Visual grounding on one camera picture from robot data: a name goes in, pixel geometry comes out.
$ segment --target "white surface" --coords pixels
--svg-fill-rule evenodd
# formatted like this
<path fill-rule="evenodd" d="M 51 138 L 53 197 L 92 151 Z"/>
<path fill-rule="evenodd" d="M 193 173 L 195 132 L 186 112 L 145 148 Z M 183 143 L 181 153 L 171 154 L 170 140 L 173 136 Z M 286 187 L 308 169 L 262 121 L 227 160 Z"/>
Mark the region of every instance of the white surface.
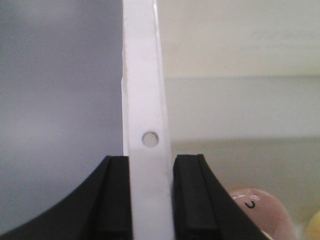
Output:
<path fill-rule="evenodd" d="M 320 77 L 166 79 L 172 157 L 277 196 L 305 239 L 320 209 Z"/>
<path fill-rule="evenodd" d="M 159 0 L 166 78 L 320 74 L 318 0 Z"/>
<path fill-rule="evenodd" d="M 123 1 L 123 89 L 127 90 L 124 95 L 127 100 L 124 100 L 128 102 L 128 153 L 135 240 L 174 239 L 172 160 L 155 3 L 153 0 Z M 147 132 L 157 134 L 155 147 L 143 144 Z"/>

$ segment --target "gray wall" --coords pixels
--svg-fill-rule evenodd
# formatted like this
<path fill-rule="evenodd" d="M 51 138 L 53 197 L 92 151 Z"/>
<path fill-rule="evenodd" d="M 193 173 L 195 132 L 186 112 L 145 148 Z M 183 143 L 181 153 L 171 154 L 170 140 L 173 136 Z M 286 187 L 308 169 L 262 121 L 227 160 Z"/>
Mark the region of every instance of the gray wall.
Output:
<path fill-rule="evenodd" d="M 0 233 L 122 155 L 120 0 L 0 1 Z"/>

